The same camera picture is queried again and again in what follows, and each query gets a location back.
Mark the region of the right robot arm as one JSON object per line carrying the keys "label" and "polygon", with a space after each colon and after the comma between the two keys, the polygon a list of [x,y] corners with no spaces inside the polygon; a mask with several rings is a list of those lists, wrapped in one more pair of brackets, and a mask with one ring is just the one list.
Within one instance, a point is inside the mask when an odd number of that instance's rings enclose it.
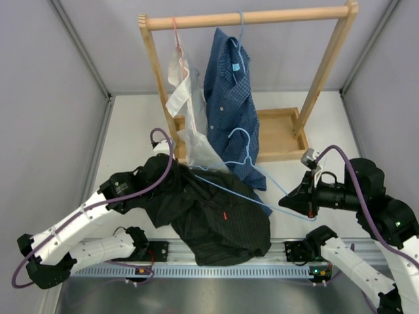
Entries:
{"label": "right robot arm", "polygon": [[382,252],[392,277],[376,271],[326,225],[307,233],[296,249],[287,243],[288,261],[334,264],[377,313],[417,313],[418,221],[406,203],[387,195],[384,172],[368,159],[354,158],[344,166],[344,182],[325,183],[317,161],[305,156],[301,162],[308,171],[279,205],[308,218],[316,218],[321,208],[353,211]]}

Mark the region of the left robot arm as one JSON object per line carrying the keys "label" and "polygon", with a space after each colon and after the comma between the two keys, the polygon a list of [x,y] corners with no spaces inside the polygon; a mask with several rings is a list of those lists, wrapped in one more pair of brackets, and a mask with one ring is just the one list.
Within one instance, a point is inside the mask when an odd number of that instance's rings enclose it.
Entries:
{"label": "left robot arm", "polygon": [[160,194],[182,190],[181,174],[187,167],[167,154],[150,157],[133,171],[118,172],[74,212],[47,230],[21,235],[17,244],[30,285],[49,289],[88,266],[114,259],[143,260],[149,241],[145,232],[131,226],[111,237],[88,241],[87,237],[132,209]]}

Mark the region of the black striped shirt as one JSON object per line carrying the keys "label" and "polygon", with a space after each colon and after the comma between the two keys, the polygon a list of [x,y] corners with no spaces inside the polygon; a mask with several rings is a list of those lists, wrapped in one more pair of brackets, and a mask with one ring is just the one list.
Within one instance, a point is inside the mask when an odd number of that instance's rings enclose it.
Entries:
{"label": "black striped shirt", "polygon": [[184,192],[139,201],[155,228],[172,226],[199,266],[237,265],[269,251],[270,220],[250,187],[232,174],[180,168]]}

